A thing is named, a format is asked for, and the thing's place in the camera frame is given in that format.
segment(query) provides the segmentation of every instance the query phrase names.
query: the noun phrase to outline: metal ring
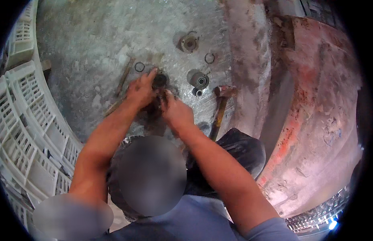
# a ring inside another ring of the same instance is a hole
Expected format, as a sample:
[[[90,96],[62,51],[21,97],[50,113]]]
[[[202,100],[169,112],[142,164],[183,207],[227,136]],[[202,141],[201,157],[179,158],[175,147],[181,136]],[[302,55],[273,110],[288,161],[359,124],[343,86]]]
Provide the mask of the metal ring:
[[[137,70],[137,64],[142,64],[144,67],[142,68],[142,70],[140,71],[140,70]],[[144,63],[142,63],[142,62],[137,62],[135,65],[134,65],[134,69],[137,71],[137,72],[142,72],[142,71],[144,71],[144,69],[145,69],[145,65],[144,65]]]
[[[214,54],[211,54],[211,55],[213,56],[213,60],[212,60],[212,62],[208,62],[208,61],[206,60],[206,57],[208,56],[208,54],[211,54],[211,53],[207,53],[207,54],[205,55],[205,57],[204,57],[204,60],[205,60],[205,62],[206,62],[207,64],[211,64],[211,63],[214,62],[215,57],[214,57]]]

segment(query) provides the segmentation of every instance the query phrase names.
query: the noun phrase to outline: concrete floor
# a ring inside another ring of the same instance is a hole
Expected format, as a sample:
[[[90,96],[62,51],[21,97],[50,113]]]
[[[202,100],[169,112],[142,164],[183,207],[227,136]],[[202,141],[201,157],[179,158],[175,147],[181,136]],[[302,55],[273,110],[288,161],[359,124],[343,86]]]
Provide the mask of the concrete floor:
[[[45,0],[37,14],[37,41],[41,60],[52,62],[48,85],[61,113],[80,141],[86,142],[116,101],[115,92],[132,56],[159,66],[170,78],[180,99],[194,110],[194,119],[213,122],[216,111],[212,89],[230,84],[231,52],[227,24],[216,1],[209,0]],[[198,49],[187,54],[174,42],[189,31],[197,32]],[[204,56],[216,60],[207,64]],[[200,98],[192,94],[187,73],[208,73],[210,84]],[[139,76],[130,70],[128,83]],[[227,118],[233,113],[227,107]],[[146,134],[142,122],[134,122],[128,135]],[[170,130],[165,136],[172,139]]]

